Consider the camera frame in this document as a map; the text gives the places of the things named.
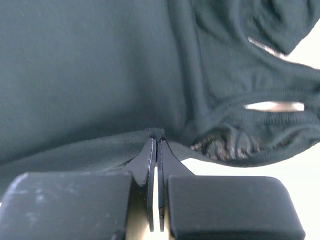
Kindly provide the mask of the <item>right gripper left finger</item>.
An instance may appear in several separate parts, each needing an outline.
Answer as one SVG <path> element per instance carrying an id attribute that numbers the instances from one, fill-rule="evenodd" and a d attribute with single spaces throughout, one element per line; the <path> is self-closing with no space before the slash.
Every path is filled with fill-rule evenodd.
<path id="1" fill-rule="evenodd" d="M 30 172 L 0 207 L 3 240 L 124 240 L 154 230 L 157 142 L 116 171 Z"/>

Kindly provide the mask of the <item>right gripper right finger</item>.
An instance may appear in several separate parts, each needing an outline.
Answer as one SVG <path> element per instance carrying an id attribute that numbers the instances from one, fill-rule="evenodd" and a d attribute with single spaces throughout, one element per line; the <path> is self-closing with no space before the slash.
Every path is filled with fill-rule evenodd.
<path id="1" fill-rule="evenodd" d="M 176 240 L 303 240 L 290 194 L 269 176 L 195 175 L 157 145 L 159 226 Z"/>

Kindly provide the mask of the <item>black tank top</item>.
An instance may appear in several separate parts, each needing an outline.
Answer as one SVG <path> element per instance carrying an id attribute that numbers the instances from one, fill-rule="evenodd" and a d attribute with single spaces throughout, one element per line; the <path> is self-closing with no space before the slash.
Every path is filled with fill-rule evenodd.
<path id="1" fill-rule="evenodd" d="M 149 138 L 233 167 L 320 140 L 320 72 L 283 61 L 317 0 L 3 0 L 0 191 L 26 172 L 108 171 Z"/>

